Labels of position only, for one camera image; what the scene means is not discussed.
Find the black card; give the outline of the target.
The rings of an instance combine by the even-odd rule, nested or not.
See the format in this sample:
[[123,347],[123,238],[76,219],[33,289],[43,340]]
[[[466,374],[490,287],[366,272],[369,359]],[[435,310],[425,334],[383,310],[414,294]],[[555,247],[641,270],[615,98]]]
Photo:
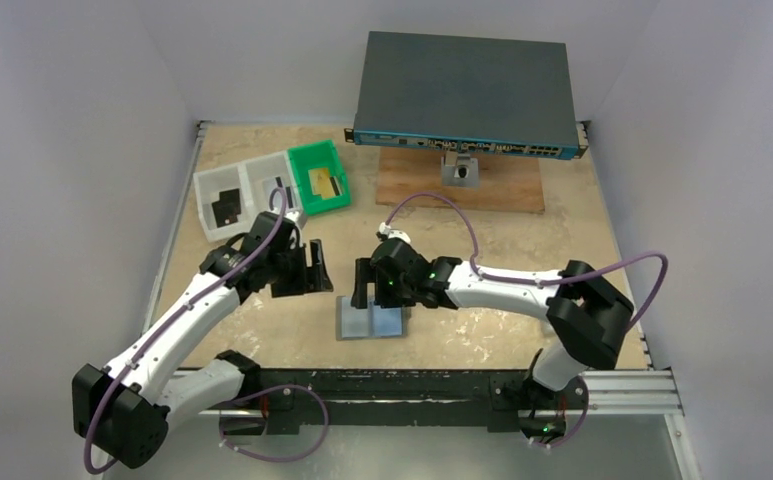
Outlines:
[[239,215],[242,211],[241,190],[236,188],[221,191],[219,193],[218,203],[225,208],[231,209],[236,215]]
[[217,228],[224,228],[239,222],[239,215],[231,209],[221,206],[218,201],[211,204],[211,212]]

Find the grey leather card holder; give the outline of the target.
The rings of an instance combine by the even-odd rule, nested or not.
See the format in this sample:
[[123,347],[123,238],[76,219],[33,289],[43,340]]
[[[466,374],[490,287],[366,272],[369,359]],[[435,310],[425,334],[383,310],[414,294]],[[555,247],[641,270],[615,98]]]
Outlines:
[[369,297],[365,308],[351,305],[351,298],[336,298],[335,330],[338,341],[400,338],[408,333],[411,310],[408,307],[384,308]]

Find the gold card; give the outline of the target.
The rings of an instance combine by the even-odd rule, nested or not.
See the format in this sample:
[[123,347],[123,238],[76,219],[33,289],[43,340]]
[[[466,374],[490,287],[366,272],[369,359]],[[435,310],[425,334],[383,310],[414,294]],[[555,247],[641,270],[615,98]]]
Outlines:
[[322,199],[333,198],[335,191],[333,188],[330,171],[327,168],[314,168],[309,172],[311,190],[314,195]]
[[319,187],[323,199],[332,199],[343,194],[341,182],[335,176],[321,176]]

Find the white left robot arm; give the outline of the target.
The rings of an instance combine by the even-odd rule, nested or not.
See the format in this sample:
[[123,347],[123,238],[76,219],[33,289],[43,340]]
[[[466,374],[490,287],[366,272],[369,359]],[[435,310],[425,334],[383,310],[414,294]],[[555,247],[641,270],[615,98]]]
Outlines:
[[296,391],[294,384],[265,385],[260,366],[232,350],[185,376],[176,373],[221,320],[263,288],[275,297],[332,291],[320,241],[300,241],[304,223],[297,210],[260,213],[247,232],[207,255],[175,304],[138,340],[106,365],[77,371],[73,427],[84,440],[88,473],[116,463],[144,465],[171,430],[211,406],[266,410],[268,395]]

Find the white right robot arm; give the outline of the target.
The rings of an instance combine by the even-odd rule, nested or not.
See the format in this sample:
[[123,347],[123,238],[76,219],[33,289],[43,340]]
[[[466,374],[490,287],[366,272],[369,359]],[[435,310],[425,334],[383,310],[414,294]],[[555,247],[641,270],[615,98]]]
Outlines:
[[582,261],[561,270],[483,270],[457,257],[428,260],[399,238],[356,260],[348,306],[354,312],[485,308],[545,322],[556,340],[523,381],[526,399],[538,407],[550,405],[589,369],[615,369],[634,313],[631,301]]

